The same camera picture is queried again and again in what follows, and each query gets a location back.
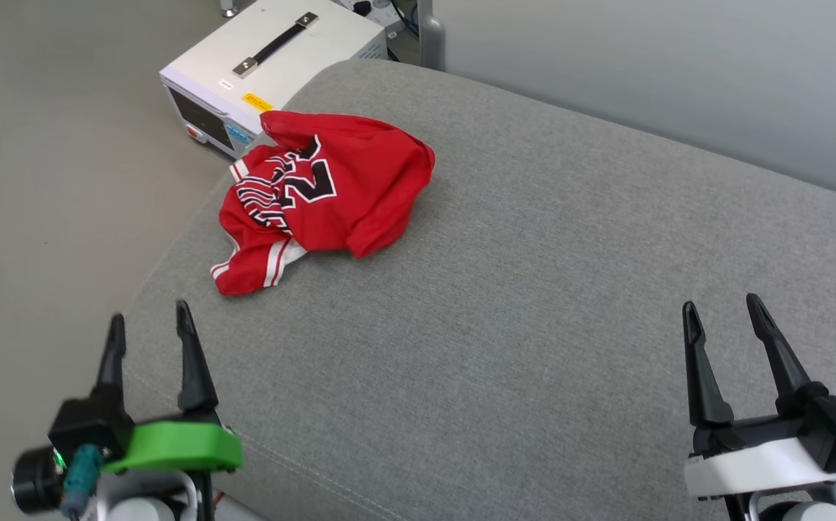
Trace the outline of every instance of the display screen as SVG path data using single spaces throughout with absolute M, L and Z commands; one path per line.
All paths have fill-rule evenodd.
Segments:
M 197 105 L 182 93 L 170 88 L 168 90 L 171 91 L 171 96 L 173 96 L 177 108 L 180 109 L 180 116 L 183 119 L 203 131 L 207 136 L 227 146 L 227 148 L 235 149 L 232 146 L 232 140 L 229 139 L 229 133 L 226 132 L 226 125 L 224 125 L 222 119 L 219 119 L 219 116 Z

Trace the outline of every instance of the white machine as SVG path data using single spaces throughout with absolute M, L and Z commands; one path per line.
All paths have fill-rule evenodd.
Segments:
M 233 158 L 326 67 L 388 59 L 385 29 L 331 0 L 258 0 L 161 70 L 187 133 Z

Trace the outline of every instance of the gray floor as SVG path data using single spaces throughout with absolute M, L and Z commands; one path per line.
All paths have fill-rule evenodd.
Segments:
M 15 456 L 88 392 L 108 317 L 224 172 L 157 79 L 222 22 L 214 0 L 0 0 L 1 521 L 24 518 Z

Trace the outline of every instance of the gray sofa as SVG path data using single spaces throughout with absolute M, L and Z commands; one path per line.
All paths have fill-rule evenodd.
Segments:
M 279 520 L 725 518 L 686 495 L 680 309 L 738 418 L 774 411 L 745 294 L 836 392 L 836 194 L 428 69 L 346 62 L 288 109 L 384 119 L 438 165 L 408 232 L 216 293 L 230 176 L 127 316 L 127 406 L 170 412 L 189 301 L 246 467 Z

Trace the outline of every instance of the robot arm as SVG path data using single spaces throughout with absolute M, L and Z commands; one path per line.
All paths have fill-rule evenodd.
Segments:
M 688 492 L 722 499 L 732 521 L 836 520 L 836 396 L 809 378 L 758 296 L 746 295 L 746 307 L 775 377 L 777 415 L 733 419 L 710 368 L 698 311 L 687 302 L 682 320 L 695 426 Z M 814 501 L 759 511 L 760 498 L 789 491 L 805 491 Z
M 118 517 L 113 507 L 129 509 L 128 518 L 141 521 L 131 508 L 147 512 L 163 505 L 170 506 L 172 521 L 213 520 L 212 473 L 242 467 L 242 443 L 219 421 L 216 388 L 183 300 L 176 304 L 176 332 L 183 344 L 180 413 L 135 423 L 123 405 L 126 326 L 121 314 L 113 317 L 90 396 L 65 400 L 48 432 L 51 445 L 16 459 L 12 495 L 21 511 L 59 509 L 75 521 L 97 492 L 98 521 Z M 172 494 L 186 502 L 173 501 Z M 127 501 L 133 496 L 144 501 Z M 158 519 L 168 518 L 159 512 Z

